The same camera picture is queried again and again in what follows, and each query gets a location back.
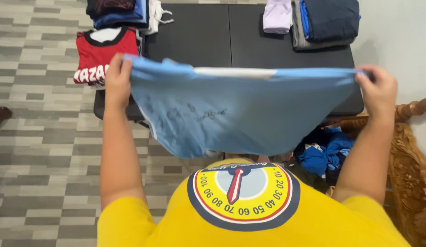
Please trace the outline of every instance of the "red jersey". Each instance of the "red jersey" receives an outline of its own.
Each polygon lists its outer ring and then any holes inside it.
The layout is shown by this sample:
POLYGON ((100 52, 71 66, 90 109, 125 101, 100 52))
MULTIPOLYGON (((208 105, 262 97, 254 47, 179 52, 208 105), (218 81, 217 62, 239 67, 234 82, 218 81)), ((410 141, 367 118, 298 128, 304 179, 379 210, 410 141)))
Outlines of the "red jersey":
POLYGON ((104 89, 106 71, 117 52, 139 55, 136 29, 123 26, 113 40, 103 42, 91 38, 93 32, 90 30, 77 33, 76 44, 80 59, 74 74, 74 82, 87 83, 95 89, 104 89))

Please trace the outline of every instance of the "person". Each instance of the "person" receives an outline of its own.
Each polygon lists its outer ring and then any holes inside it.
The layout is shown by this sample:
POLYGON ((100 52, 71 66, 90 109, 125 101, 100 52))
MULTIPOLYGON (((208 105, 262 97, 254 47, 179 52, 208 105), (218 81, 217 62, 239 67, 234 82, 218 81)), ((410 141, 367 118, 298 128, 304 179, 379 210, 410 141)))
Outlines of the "person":
POLYGON ((369 121, 347 156, 332 197, 279 165, 234 158, 186 178, 155 224, 125 114, 132 61, 117 54, 106 74, 102 213, 98 247, 409 246, 383 209, 397 81, 357 67, 369 121))

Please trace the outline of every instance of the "yellow t-shirt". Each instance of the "yellow t-shirt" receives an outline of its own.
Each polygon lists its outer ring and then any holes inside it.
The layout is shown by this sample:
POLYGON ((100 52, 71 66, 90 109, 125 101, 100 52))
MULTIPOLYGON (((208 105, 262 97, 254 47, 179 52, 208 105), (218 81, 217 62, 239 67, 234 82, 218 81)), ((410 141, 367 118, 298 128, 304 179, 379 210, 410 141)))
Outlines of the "yellow t-shirt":
POLYGON ((141 199, 114 201, 100 216, 97 246, 409 245, 370 198, 340 204, 276 164, 230 159, 184 180, 158 225, 141 199))

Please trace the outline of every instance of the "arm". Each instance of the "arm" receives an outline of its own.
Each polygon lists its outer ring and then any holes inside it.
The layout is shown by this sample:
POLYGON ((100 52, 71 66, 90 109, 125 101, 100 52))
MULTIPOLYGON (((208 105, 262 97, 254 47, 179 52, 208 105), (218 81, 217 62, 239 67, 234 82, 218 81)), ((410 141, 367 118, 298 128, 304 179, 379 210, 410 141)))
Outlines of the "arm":
POLYGON ((123 62, 123 54, 116 54, 106 73, 103 151, 100 165, 102 210, 111 202, 126 196, 138 197, 147 203, 138 154, 125 114, 130 95, 131 69, 132 61, 123 62))
POLYGON ((342 202, 351 196, 364 195, 382 205, 393 137, 397 81, 377 66, 359 69, 375 79, 371 82, 364 74, 355 77, 363 91, 369 121, 342 166, 332 198, 342 202))

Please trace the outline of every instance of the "patterned floor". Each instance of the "patterned floor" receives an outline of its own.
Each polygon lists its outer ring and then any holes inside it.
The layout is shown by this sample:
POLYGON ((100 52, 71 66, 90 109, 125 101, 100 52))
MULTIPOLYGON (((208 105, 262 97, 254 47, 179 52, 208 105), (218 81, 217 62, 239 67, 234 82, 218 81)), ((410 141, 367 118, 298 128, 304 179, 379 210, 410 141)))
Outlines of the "patterned floor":
MULTIPOLYGON (((72 79, 75 34, 92 27, 85 6, 0 0, 0 106, 14 113, 0 125, 0 247, 96 245, 102 121, 92 111, 95 92, 72 79)), ((132 127, 158 222, 177 185, 211 161, 172 157, 148 129, 132 127)))

